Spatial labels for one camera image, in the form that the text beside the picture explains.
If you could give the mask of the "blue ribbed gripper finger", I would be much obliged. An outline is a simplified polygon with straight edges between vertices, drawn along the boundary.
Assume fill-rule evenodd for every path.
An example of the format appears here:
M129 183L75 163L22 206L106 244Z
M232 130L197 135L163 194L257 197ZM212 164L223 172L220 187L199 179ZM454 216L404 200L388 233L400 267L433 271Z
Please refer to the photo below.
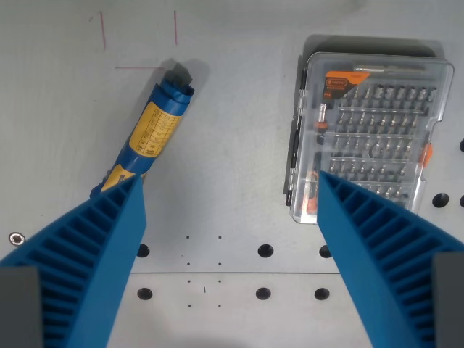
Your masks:
M133 176L87 200L1 260L38 271L45 347L105 347L146 228Z
M463 243L321 172L317 222L374 347L463 345Z

